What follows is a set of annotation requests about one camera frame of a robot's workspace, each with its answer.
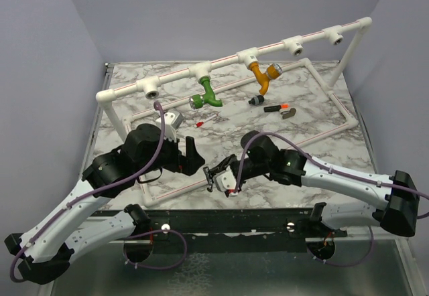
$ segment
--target green pipe fitting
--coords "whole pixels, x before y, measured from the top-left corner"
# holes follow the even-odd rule
[[[202,108],[204,104],[211,106],[221,107],[223,106],[222,100],[216,99],[216,94],[213,92],[212,86],[210,85],[210,77],[204,76],[199,80],[202,87],[206,91],[203,95],[195,94],[189,98],[190,107],[194,110]]]

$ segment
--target gray wall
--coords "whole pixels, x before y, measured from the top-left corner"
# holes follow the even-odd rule
[[[429,0],[380,0],[373,27],[346,70],[362,112],[377,168],[408,171],[429,194]],[[429,210],[421,199],[420,213]],[[412,245],[429,287],[428,220],[418,222]]]
[[[76,183],[105,68],[71,0],[0,5],[0,295],[35,295],[9,280],[3,239]]]
[[[220,58],[354,21],[368,16],[377,4],[377,0],[73,2],[109,62]],[[334,48],[326,42],[312,43],[306,48],[306,56],[339,59],[345,44]],[[273,56],[285,59],[286,53]]]

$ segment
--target yellow pipe fitting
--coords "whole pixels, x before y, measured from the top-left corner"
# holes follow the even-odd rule
[[[282,75],[283,72],[279,64],[272,64],[267,68],[265,73],[261,73],[257,62],[251,63],[249,65],[249,69],[254,73],[257,82],[261,85],[261,89],[259,90],[261,95],[265,95],[268,91],[269,81],[275,80],[277,77]]]

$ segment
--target marble surface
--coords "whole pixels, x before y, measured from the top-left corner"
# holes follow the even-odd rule
[[[154,74],[165,74],[180,70],[190,63],[138,63],[117,64],[113,71],[111,88],[118,88],[135,82],[137,79]],[[314,67],[320,75],[328,80],[336,62],[315,62]],[[244,65],[235,64],[211,73],[212,85],[220,86],[251,76]],[[256,82],[228,90],[217,95],[224,106],[215,108],[205,105],[199,110],[192,110],[185,104],[172,110],[180,111],[185,121],[178,130],[178,136],[192,136],[196,139],[198,152],[206,159],[209,167],[215,166],[223,158],[232,153],[241,155],[241,137],[252,130],[276,132],[297,143],[318,133],[331,130],[345,122],[345,118],[335,107],[334,103],[323,93],[318,83],[306,68],[296,68],[284,72],[280,78],[270,83],[265,102],[262,106],[288,103],[295,107],[294,117],[282,120],[280,113],[265,113],[262,106],[250,106],[247,101],[259,94]],[[166,84],[160,88],[159,101],[162,104],[202,92],[203,89],[194,79],[183,79]],[[341,75],[334,91],[349,111],[354,113],[347,86]],[[132,115],[141,110],[153,107],[152,101],[145,99],[143,93],[126,96],[113,103],[119,117]],[[214,120],[196,128],[194,124],[202,119],[219,113]],[[140,123],[153,123],[157,115],[135,121],[133,128]],[[278,139],[274,143],[282,148],[287,147]],[[107,116],[103,114],[101,126],[95,143],[94,156],[110,151],[121,144],[118,134],[113,129]],[[320,157],[327,162],[350,167],[359,171],[373,172],[371,160],[360,127],[343,131],[323,139],[317,143],[305,146],[305,151]],[[147,178],[156,176],[148,174]],[[154,196],[172,189],[182,188],[204,179],[200,170],[192,177],[165,171],[160,180],[151,183],[150,191]],[[264,177],[249,180],[243,191],[235,198],[226,198],[224,194],[214,189],[209,193],[205,188],[163,202],[152,208],[182,209],[182,208],[292,208],[313,206],[317,202],[342,203],[352,198],[318,188],[298,188],[281,186],[268,181]],[[142,191],[139,186],[125,190],[104,209],[118,210],[127,204],[142,204]]]

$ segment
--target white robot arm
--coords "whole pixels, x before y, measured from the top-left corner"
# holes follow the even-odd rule
[[[195,174],[205,160],[196,151],[192,137],[186,137],[186,155],[179,150],[176,129],[183,116],[165,113],[164,120],[165,137],[160,152],[142,174],[157,169],[189,176]],[[79,229],[79,226],[112,198],[132,187],[136,180],[140,181],[133,175],[154,156],[160,142],[160,127],[160,119],[156,125],[139,125],[128,134],[123,145],[96,157],[74,189],[39,224],[23,234],[10,234],[5,239],[10,253],[15,256],[20,253],[19,257],[23,259],[18,269],[25,280],[49,283],[88,251],[136,232],[149,231],[149,218],[138,205],[129,205],[96,226],[85,229]],[[131,180],[113,185],[128,177]],[[105,186],[112,188],[98,192],[97,189]]]
[[[252,131],[242,138],[245,150],[247,142],[257,134]],[[398,236],[415,235],[419,196],[410,175],[405,172],[379,175],[347,169],[316,157],[309,160],[307,154],[299,151],[279,150],[266,135],[257,138],[246,153],[248,157],[242,161],[241,172],[235,155],[212,169],[204,167],[208,191],[215,185],[227,197],[237,196],[246,179],[264,175],[280,184],[321,188],[357,199],[348,204],[316,206],[320,221],[332,230],[347,226],[380,226]],[[389,188],[386,186],[389,183],[393,187],[410,188],[410,192]]]

